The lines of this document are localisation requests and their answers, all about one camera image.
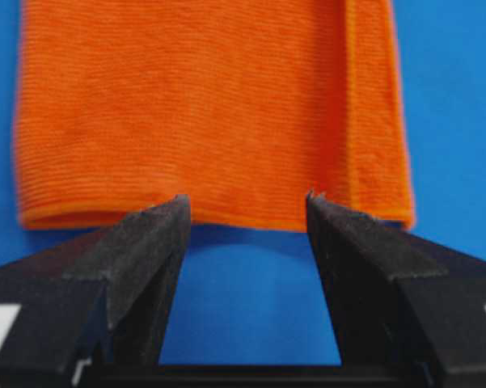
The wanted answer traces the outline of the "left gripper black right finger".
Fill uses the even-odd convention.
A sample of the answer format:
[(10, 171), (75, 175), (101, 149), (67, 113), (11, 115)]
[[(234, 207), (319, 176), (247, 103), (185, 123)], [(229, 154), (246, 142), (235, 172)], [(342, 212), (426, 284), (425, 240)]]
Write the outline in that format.
[(486, 387), (486, 261), (321, 195), (306, 197), (306, 227), (343, 365)]

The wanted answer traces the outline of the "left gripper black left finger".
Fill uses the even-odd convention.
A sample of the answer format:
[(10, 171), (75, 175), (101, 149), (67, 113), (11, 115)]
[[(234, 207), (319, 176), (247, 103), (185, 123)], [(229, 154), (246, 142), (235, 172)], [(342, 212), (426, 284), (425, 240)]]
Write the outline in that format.
[(0, 266), (0, 387), (77, 387), (91, 366), (156, 362), (190, 231), (178, 195)]

